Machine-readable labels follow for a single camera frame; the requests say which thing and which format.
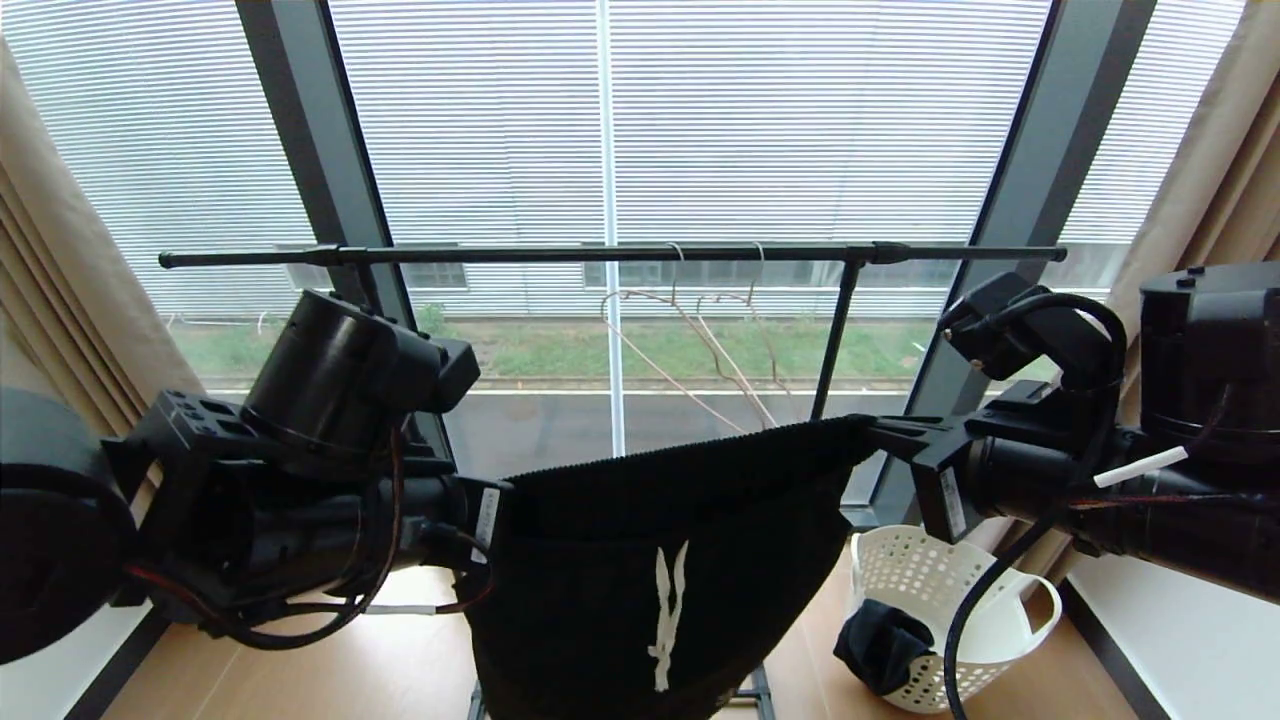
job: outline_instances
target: white vertical window bar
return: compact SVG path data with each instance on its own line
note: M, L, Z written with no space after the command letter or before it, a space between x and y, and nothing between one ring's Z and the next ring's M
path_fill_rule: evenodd
M604 245L618 243L618 209L614 204L613 158L613 68L609 53L609 0L595 1L595 53L600 79L600 181L604 191ZM618 301L618 264L604 264L604 292L609 293L607 313L614 328L622 327ZM622 398L622 338L609 332L609 423L613 434L613 456L627 452L626 418Z

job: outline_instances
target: white plastic basket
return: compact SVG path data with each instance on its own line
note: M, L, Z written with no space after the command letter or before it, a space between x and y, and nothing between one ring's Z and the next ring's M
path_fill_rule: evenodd
M933 633L933 652L911 662L906 685L884 700L911 712L947 710L942 685L942 650L956 607L995 557L973 544L947 544L929 537L922 528L890 525L852 539L852 609L865 598L906 611ZM1021 593L1041 583L1053 600L1053 614L1038 630L1032 630L1023 607ZM1044 578L1006 570L987 592L965 624L956 655L960 697L969 698L1005 671L1019 657L1039 647L1057 625L1062 601L1057 588Z

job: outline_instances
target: curtain fold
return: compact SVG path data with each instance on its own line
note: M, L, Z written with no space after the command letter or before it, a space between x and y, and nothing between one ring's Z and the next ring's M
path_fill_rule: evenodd
M1280 260L1280 3L1249 3L1192 117L1160 193L1134 240L1107 304L1129 333L1120 419L1140 409L1142 299L1147 279L1192 265ZM982 528L979 543L1004 548L1028 525ZM1023 556L1025 573L1061 580L1079 553L1051 532Z
M37 369L92 432L127 433L160 389L201 391L58 155L3 36L0 306L4 382L29 384L10 377Z

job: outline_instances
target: white wall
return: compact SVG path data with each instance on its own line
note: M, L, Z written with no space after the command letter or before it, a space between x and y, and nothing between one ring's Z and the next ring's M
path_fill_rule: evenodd
M1070 578L1170 717L1280 717L1280 605L1130 557Z
M67 715L150 609L150 603L102 609L56 643L0 666L0 717L56 720Z

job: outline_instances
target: floor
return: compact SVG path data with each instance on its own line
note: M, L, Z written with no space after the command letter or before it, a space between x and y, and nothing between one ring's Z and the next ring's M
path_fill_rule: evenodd
M780 720L916 717L873 696L831 655L849 596L847 561L765 662ZM431 569L397 573L379 605L448 597ZM297 633L307 619L269 628ZM413 717L462 720L475 683L466 621L366 616L337 635L292 652L261 652L173 626L109 708L106 720ZM1133 719L1120 691L1064 618L1032 656L966 703L983 717ZM730 707L718 720L755 717Z

